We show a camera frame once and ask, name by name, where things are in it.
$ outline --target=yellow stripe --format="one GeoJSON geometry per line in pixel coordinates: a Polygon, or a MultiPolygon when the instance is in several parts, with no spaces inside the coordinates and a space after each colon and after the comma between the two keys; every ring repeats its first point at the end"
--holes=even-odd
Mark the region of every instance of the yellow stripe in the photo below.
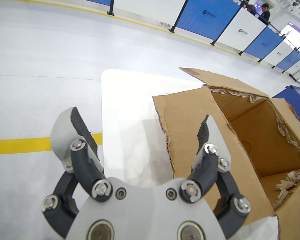
{"type": "MultiPolygon", "coordinates": [[[[108,17],[113,17],[113,18],[120,19],[120,20],[123,20],[123,21],[126,21],[126,22],[134,23],[134,24],[137,24],[137,25],[141,25],[141,26],[149,27],[149,28],[152,28],[152,29],[155,29],[155,30],[159,30],[161,32],[169,33],[171,35],[175,35],[175,36],[178,36],[180,38],[192,40],[192,41],[204,44],[204,45],[209,46],[209,47],[214,47],[216,49],[220,49],[220,50],[222,50],[224,52],[227,52],[227,53],[230,53],[232,55],[235,55],[235,56],[239,57],[239,55],[236,52],[232,52],[232,51],[223,49],[221,47],[212,46],[209,43],[205,43],[205,42],[202,42],[202,41],[199,41],[199,40],[196,40],[196,39],[193,39],[193,38],[189,38],[189,37],[186,37],[186,36],[183,36],[183,35],[180,35],[180,34],[171,33],[170,31],[163,30],[161,28],[157,28],[157,27],[154,27],[154,26],[151,26],[151,25],[142,24],[142,23],[139,23],[139,22],[136,22],[136,21],[132,21],[132,20],[129,20],[129,19],[125,19],[125,18],[122,18],[122,17],[118,17],[118,16],[112,16],[112,15],[108,15],[108,14],[105,14],[105,13],[101,13],[101,12],[89,10],[89,9],[78,8],[78,7],[74,7],[74,6],[69,6],[69,5],[64,5],[64,4],[58,4],[58,3],[53,3],[53,2],[47,2],[47,1],[35,1],[35,0],[9,0],[9,1],[19,1],[19,2],[27,2],[27,3],[37,3],[37,4],[43,4],[43,5],[59,6],[59,7],[71,8],[71,9],[75,9],[75,10],[81,10],[81,11],[85,11],[85,12],[89,12],[89,13],[93,13],[93,14],[104,15],[104,16],[108,16],[108,17]]],[[[253,59],[251,59],[249,57],[241,56],[241,58],[244,58],[246,60],[258,63],[256,60],[253,60],[253,59]]]]}
{"type": "MultiPolygon", "coordinates": [[[[95,142],[102,145],[102,134],[92,134],[95,142]]],[[[0,155],[52,150],[49,137],[0,140],[0,155]]]]}

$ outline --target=white floor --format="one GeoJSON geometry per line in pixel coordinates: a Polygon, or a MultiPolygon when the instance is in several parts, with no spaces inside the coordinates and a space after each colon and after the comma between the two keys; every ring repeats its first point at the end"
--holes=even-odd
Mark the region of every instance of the white floor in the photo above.
{"type": "MultiPolygon", "coordinates": [[[[69,8],[0,1],[0,139],[47,137],[71,106],[92,133],[101,133],[102,71],[195,80],[178,67],[237,78],[269,96],[300,87],[255,61],[173,34],[69,8]]],[[[40,204],[62,172],[51,151],[0,155],[0,239],[59,239],[40,204]]],[[[76,196],[80,207],[86,195],[76,196]]]]}

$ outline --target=table top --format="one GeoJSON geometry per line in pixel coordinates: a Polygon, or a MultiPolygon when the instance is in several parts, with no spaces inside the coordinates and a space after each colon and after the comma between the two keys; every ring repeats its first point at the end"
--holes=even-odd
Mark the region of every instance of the table top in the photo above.
{"type": "Polygon", "coordinates": [[[173,178],[166,137],[152,97],[200,88],[201,81],[119,69],[101,75],[104,173],[131,185],[173,178]]]}

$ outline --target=joyson logo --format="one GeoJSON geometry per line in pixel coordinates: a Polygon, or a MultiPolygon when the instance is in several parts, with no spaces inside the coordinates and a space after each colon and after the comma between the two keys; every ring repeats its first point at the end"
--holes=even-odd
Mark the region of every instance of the joyson logo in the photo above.
{"type": "Polygon", "coordinates": [[[214,15],[214,14],[211,13],[211,12],[208,12],[207,10],[204,10],[204,11],[203,11],[203,14],[204,14],[204,15],[207,14],[207,15],[213,17],[213,18],[216,18],[216,15],[214,15]]]}
{"type": "Polygon", "coordinates": [[[242,30],[241,28],[238,30],[238,33],[242,34],[242,35],[247,35],[248,34],[246,31],[242,30]]]}

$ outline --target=person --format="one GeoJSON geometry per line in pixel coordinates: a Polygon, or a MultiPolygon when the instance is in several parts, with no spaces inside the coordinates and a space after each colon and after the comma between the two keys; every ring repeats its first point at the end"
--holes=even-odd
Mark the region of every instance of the person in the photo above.
{"type": "Polygon", "coordinates": [[[250,12],[253,15],[256,15],[256,9],[254,8],[253,4],[248,4],[247,5],[247,11],[250,12]]]}
{"type": "Polygon", "coordinates": [[[269,11],[269,4],[268,3],[264,3],[262,5],[262,11],[263,13],[258,17],[258,19],[267,24],[270,18],[270,11],[269,11]]]}

